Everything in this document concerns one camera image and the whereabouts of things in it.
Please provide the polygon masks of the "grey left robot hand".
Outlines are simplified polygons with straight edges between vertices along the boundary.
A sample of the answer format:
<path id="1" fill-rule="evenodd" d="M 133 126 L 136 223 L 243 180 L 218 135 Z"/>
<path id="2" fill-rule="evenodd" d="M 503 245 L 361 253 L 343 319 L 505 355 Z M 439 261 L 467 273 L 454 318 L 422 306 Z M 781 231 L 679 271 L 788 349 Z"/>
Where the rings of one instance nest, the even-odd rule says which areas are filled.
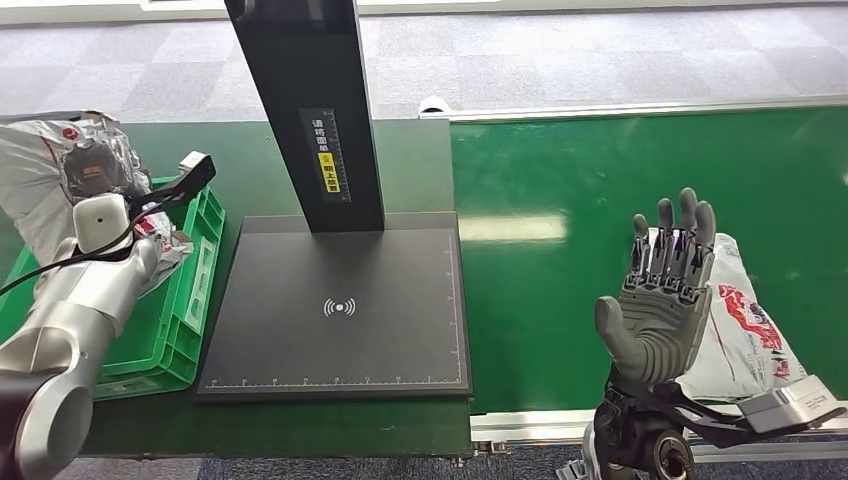
<path id="1" fill-rule="evenodd" d="M 88 139 L 75 143 L 62 157 L 60 173 L 63 190 L 72 204 L 103 194 L 135 199 L 151 192 L 139 156 L 125 141 Z"/>

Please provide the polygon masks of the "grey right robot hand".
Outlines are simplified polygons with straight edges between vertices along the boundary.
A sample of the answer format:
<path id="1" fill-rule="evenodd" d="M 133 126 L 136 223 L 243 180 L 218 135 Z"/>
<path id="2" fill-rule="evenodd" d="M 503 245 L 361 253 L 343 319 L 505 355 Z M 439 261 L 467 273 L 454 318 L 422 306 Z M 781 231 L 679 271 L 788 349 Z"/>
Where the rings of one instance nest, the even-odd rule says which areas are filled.
<path id="1" fill-rule="evenodd" d="M 634 216 L 630 265 L 617 296 L 601 296 L 594 326 L 613 366 L 644 385 L 674 380 L 691 368 L 702 341 L 713 292 L 716 219 L 712 206 L 683 188 L 674 208 L 657 203 L 651 228 Z"/>

